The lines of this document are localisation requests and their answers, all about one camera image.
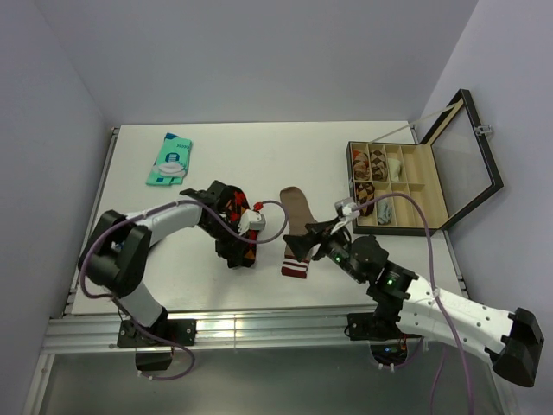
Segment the black red yellow argyle sock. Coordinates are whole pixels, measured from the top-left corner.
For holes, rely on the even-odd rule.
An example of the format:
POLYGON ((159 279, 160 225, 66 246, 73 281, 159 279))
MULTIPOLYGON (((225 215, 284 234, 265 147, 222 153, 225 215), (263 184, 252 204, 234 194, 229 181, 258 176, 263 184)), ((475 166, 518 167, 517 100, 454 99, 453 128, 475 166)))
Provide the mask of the black red yellow argyle sock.
MULTIPOLYGON (((256 240, 258 231, 245 230, 243 216, 250 209, 245 193, 236 186, 226 186, 219 200, 219 216, 239 236, 256 240)), ((225 229, 215 243, 216 252, 230 269, 250 268, 256 262, 257 245, 232 236, 225 229)))

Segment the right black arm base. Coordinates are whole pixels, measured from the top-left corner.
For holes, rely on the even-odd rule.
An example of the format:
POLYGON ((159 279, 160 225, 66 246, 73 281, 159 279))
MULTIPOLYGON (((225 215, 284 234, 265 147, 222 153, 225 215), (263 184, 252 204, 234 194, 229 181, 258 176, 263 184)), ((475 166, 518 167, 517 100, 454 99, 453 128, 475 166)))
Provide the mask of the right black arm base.
POLYGON ((406 335, 394 324, 379 320, 373 312, 350 313, 344 335, 351 342, 368 342, 371 364, 380 371, 394 373, 409 365, 423 351, 423 339, 406 335))

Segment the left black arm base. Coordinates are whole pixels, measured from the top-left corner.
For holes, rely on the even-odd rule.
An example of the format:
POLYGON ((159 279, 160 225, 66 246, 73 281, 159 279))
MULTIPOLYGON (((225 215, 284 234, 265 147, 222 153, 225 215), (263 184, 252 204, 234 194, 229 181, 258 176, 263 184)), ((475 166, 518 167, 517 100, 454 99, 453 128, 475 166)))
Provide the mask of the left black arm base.
POLYGON ((194 353, 189 347, 194 345, 197 321, 195 319, 168 319, 145 328, 133 320, 120 323, 117 348, 135 349, 135 366, 143 375, 162 377, 176 355, 184 352, 189 357, 184 374, 189 374, 195 365, 194 353))

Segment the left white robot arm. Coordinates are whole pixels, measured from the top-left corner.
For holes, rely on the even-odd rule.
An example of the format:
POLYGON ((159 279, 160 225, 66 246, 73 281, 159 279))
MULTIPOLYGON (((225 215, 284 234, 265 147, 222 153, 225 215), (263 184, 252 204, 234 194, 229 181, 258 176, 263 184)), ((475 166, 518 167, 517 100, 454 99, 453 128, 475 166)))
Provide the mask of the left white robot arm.
POLYGON ((122 305, 138 324, 137 335, 149 345, 176 338, 167 310, 143 282, 149 250, 192 227, 214 239, 215 252, 228 268, 249 268, 265 218, 240 188, 214 181, 206 190, 185 189, 176 201, 142 213, 104 212, 79 259, 79 270, 122 305))

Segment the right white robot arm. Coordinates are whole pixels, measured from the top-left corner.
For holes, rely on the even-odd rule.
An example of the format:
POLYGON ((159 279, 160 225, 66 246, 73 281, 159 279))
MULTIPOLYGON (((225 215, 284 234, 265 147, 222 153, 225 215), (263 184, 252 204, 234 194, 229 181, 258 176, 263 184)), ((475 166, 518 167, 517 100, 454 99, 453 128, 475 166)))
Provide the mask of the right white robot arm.
POLYGON ((535 315, 524 309, 499 310, 476 303, 391 262, 372 235, 351 238, 337 220, 309 224, 304 235, 284 241, 298 259, 317 250, 314 259, 330 259, 377 304, 373 327, 381 339, 403 333, 424 337, 481 358, 504 380, 532 387, 544 345, 535 315))

